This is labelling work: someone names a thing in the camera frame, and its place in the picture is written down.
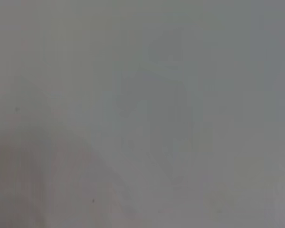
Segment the white surface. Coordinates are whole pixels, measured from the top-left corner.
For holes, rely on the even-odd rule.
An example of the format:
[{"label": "white surface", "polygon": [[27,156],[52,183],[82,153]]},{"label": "white surface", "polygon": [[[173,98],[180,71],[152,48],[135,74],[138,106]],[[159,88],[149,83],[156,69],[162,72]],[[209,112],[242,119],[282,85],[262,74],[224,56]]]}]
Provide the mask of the white surface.
[{"label": "white surface", "polygon": [[2,227],[285,227],[285,0],[0,0]]}]

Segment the white wall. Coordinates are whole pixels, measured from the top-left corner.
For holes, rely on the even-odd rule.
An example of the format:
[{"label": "white wall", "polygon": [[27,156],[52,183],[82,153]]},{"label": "white wall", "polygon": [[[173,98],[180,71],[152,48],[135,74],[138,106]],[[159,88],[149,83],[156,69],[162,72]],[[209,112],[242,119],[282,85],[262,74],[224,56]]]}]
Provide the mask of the white wall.
[{"label": "white wall", "polygon": [[285,227],[285,0],[0,0],[0,228]]}]

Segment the gray wall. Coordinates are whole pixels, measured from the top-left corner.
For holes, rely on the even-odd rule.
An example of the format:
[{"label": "gray wall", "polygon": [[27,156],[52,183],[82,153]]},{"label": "gray wall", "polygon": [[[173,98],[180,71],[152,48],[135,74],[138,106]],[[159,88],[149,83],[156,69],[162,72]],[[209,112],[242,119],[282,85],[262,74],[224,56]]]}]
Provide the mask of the gray wall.
[{"label": "gray wall", "polygon": [[285,227],[285,0],[0,0],[5,227]]}]

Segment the wall surface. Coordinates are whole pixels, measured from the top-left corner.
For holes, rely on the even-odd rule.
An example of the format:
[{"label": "wall surface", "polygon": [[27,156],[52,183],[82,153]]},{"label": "wall surface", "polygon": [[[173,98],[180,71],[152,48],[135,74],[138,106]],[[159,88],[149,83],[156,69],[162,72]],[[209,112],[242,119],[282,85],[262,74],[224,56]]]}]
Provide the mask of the wall surface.
[{"label": "wall surface", "polygon": [[0,0],[7,227],[285,227],[285,0]]}]

